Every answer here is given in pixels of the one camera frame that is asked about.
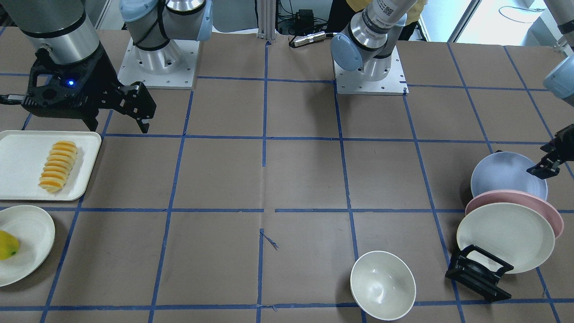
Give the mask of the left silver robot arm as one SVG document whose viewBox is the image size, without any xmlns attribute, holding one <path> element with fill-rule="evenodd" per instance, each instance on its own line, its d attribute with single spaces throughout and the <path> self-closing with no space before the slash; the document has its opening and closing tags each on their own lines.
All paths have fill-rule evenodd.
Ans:
<svg viewBox="0 0 574 323">
<path fill-rule="evenodd" d="M 371 0 L 353 7 L 354 15 L 332 39 L 330 48 L 334 61 L 346 71 L 364 68 L 374 57 L 392 51 L 406 22 L 414 0 Z M 555 97 L 573 104 L 573 57 L 564 59 L 545 77 L 543 86 Z M 545 156 L 527 171 L 540 179 L 557 176 L 560 166 L 574 157 L 573 126 L 558 131 L 541 150 Z"/>
</svg>

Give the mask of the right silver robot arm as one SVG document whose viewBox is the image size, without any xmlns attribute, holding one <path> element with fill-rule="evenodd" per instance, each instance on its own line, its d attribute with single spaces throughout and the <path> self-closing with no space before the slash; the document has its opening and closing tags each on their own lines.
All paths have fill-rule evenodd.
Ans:
<svg viewBox="0 0 574 323">
<path fill-rule="evenodd" d="M 100 109 L 135 120 L 142 133 L 155 115 L 147 85 L 157 75 L 191 68 L 178 41 L 207 41 L 213 30 L 211 0 L 121 0 L 132 39 L 132 61 L 142 80 L 122 81 L 79 0 L 3 0 L 2 6 L 35 49 L 27 91 L 2 95 L 41 118 L 80 119 L 91 131 Z"/>
</svg>

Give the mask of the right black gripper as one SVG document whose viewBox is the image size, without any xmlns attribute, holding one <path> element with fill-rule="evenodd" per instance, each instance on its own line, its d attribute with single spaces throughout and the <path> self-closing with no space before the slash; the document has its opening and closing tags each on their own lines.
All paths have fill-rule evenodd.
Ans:
<svg viewBox="0 0 574 323">
<path fill-rule="evenodd" d="M 97 131 L 99 110 L 113 109 L 148 133 L 157 108 L 154 99 L 144 82 L 121 86 L 102 44 L 72 64 L 56 64 L 45 48 L 35 56 L 21 103 L 28 112 L 44 118 L 82 119 L 89 131 Z"/>
</svg>

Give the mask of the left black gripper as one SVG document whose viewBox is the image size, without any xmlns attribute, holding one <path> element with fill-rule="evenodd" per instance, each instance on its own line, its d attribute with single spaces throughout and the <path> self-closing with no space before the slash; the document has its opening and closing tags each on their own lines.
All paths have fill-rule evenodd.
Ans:
<svg viewBox="0 0 574 323">
<path fill-rule="evenodd" d="M 574 125 L 570 124 L 558 131 L 554 138 L 540 148 L 545 155 L 527 173 L 539 178 L 549 179 L 558 176 L 560 166 L 574 160 Z"/>
</svg>

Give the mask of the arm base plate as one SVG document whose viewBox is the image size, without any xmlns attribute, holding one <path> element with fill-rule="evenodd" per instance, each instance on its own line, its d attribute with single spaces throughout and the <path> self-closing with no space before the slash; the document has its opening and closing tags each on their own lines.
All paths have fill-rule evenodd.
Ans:
<svg viewBox="0 0 574 323">
<path fill-rule="evenodd" d="M 397 47 L 389 57 L 374 57 L 360 70 L 344 70 L 335 61 L 333 67 L 339 94 L 402 96 L 409 92 Z"/>
<path fill-rule="evenodd" d="M 166 47 L 155 51 L 129 44 L 117 78 L 125 85 L 140 81 L 149 89 L 192 90 L 201 44 L 172 39 Z"/>
</svg>

